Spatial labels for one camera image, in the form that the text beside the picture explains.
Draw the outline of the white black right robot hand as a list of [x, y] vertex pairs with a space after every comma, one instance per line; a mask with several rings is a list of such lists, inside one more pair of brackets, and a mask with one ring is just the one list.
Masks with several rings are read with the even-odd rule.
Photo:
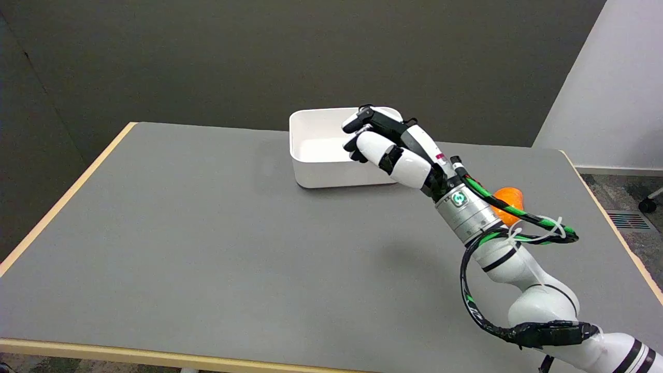
[[350, 135], [343, 149], [352, 160], [374, 164], [391, 179], [421, 190], [435, 202], [462, 184], [416, 118], [403, 120], [384, 108], [363, 105], [341, 128]]

